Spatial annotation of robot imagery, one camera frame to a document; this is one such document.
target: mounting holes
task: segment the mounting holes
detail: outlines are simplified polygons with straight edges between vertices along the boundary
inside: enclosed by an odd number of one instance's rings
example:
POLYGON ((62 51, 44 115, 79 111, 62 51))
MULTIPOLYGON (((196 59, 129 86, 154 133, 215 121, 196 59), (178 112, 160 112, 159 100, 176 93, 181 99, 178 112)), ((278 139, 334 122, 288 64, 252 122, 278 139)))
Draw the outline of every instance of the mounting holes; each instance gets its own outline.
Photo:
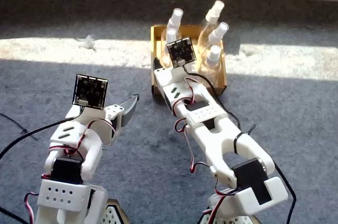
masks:
POLYGON ((63 135, 59 136, 59 138, 66 138, 66 137, 68 137, 68 136, 70 136, 70 134, 69 134, 69 133, 66 133, 66 134, 63 134, 63 135))
POLYGON ((68 127, 68 128, 65 128, 65 129, 63 129, 63 131, 64 132, 67 132, 67 131, 69 131, 69 130, 73 130, 74 129, 74 127, 73 126, 71 126, 71 127, 68 127))

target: black circuit board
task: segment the black circuit board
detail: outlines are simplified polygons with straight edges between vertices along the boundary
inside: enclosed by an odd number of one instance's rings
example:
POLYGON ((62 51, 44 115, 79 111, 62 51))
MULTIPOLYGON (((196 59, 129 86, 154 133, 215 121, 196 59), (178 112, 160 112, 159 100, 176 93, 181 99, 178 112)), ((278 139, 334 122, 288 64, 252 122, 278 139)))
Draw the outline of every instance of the black circuit board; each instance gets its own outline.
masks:
POLYGON ((167 44, 173 67, 180 67, 196 60, 194 48, 190 37, 176 40, 167 44))
POLYGON ((107 79, 77 74, 73 104, 94 109, 103 109, 105 106, 107 88, 107 79))

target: clear plastic bottle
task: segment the clear plastic bottle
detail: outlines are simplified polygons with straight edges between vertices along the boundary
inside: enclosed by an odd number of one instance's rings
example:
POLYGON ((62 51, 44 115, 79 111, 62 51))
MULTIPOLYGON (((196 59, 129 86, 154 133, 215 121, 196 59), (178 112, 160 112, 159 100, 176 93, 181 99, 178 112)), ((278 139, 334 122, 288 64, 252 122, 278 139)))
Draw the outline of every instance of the clear plastic bottle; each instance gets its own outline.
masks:
POLYGON ((221 22, 216 29, 214 29, 210 35, 208 36, 208 43, 206 47, 203 49, 203 53, 201 56, 201 61, 206 59, 206 56, 208 55, 208 51, 213 45, 220 45, 220 42, 223 38, 223 36, 227 33, 229 30, 229 26, 225 22, 221 22))
POLYGON ((207 77, 208 80, 215 86, 218 83, 219 73, 221 71, 221 52, 222 49, 218 45, 213 45, 208 51, 208 55, 202 60, 198 73, 207 77))
POLYGON ((201 31, 197 42, 197 59, 201 58, 204 50, 208 47, 208 36, 217 27, 218 18, 224 8, 224 3, 215 1, 212 8, 208 11, 201 25, 201 31))
POLYGON ((181 33, 180 33, 180 26, 181 26, 181 19, 183 16, 183 10, 180 8, 175 8, 173 11, 173 14, 171 15, 167 27, 162 31, 161 34, 161 52, 163 52, 166 48, 166 31, 168 29, 175 29, 176 30, 176 41, 177 39, 181 38, 181 33))
MULTIPOLYGON (((165 42, 165 44, 176 41, 177 40, 176 38, 177 38, 177 30, 176 29, 166 29, 166 42, 165 42)), ((159 62, 165 68, 169 68, 169 67, 173 66, 167 46, 165 46, 163 51, 161 52, 159 62)))

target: white bottle cap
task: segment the white bottle cap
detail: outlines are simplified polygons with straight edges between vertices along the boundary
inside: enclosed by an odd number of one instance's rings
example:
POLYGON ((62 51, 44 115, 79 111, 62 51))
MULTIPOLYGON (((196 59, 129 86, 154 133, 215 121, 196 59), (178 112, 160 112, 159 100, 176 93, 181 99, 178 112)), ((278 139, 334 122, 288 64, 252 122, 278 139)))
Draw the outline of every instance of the white bottle cap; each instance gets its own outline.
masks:
POLYGON ((175 8, 171 18, 168 21, 167 29, 176 29, 178 31, 181 25, 182 16, 183 10, 180 8, 175 8))
POLYGON ((167 44, 172 43, 177 40, 177 30, 176 29, 167 29, 166 36, 165 36, 165 53, 169 53, 167 44))
POLYGON ((215 1, 212 8, 208 11, 205 19, 210 23, 216 23, 220 14, 224 8, 224 3, 221 1, 215 1))
POLYGON ((166 33, 166 43, 171 43, 177 39, 177 30, 176 29, 167 29, 166 33))
POLYGON ((222 52, 222 49, 218 45, 213 45, 210 48, 210 53, 208 54, 206 58, 206 62, 208 63, 208 65, 212 67, 216 66, 218 62, 220 61, 221 52, 222 52))
POLYGON ((228 29, 229 29, 228 24, 225 22, 221 22, 217 26, 217 28, 210 33, 208 37, 209 45, 218 44, 222 40, 223 36, 228 31, 228 29))

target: robotic arm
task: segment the robotic arm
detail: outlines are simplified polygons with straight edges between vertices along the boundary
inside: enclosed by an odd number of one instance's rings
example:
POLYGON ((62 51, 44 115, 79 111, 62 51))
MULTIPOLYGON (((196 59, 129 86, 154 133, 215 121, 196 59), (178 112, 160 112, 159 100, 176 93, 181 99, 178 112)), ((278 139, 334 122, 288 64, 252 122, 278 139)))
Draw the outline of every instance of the robotic arm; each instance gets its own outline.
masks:
POLYGON ((77 75, 73 106, 66 115, 66 118, 76 118, 61 124, 50 139, 35 223, 96 224, 103 221, 107 191, 87 181, 95 173, 102 147, 117 139, 138 101, 138 95, 133 95, 119 105, 103 108, 107 83, 105 79, 77 75))
POLYGON ((272 158, 250 135, 240 131, 203 84, 188 78, 181 66, 185 64, 184 59, 176 58, 175 54, 171 57, 173 64, 178 64, 175 68, 165 69, 156 59, 154 61, 157 86, 173 115, 186 120, 185 132, 205 153, 211 174, 231 188, 223 193, 236 190, 224 198, 219 194, 209 198, 209 207, 219 209, 216 217, 227 220, 250 216, 285 201, 288 194, 281 179, 268 177, 275 171, 272 158), (229 168, 223 160, 227 152, 248 160, 229 168))

